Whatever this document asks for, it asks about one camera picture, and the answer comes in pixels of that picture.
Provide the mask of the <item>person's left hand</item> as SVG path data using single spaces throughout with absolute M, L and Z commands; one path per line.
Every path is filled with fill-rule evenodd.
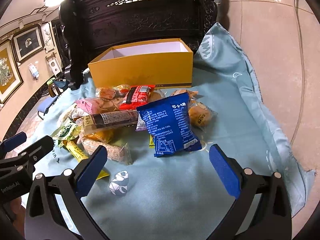
M 13 226 L 20 234 L 24 234 L 25 208 L 22 206 L 22 198 L 18 197 L 12 200 L 10 209 L 16 215 L 15 220 L 12 222 Z

